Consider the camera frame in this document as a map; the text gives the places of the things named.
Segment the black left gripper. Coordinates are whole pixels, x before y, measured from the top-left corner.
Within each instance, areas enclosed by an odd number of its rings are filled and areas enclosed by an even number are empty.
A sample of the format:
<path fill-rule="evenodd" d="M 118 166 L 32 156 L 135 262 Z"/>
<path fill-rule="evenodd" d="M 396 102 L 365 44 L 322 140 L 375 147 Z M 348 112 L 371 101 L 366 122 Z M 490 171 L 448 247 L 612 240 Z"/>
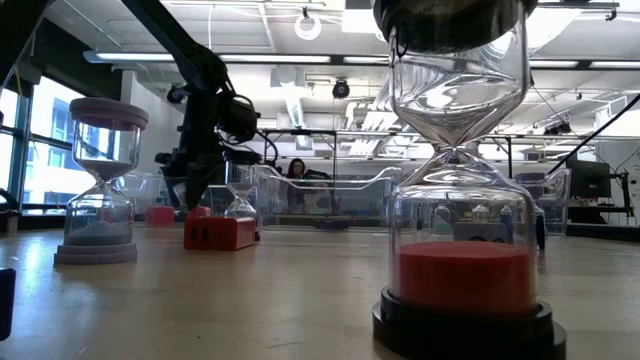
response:
<path fill-rule="evenodd" d="M 253 107 L 188 107 L 176 148 L 158 153 L 155 162 L 162 173 L 198 173 L 193 177 L 174 177 L 173 192 L 181 207 L 197 205 L 214 208 L 210 185 L 218 185 L 224 153 L 232 145 L 252 140 L 257 134 L 260 114 Z"/>

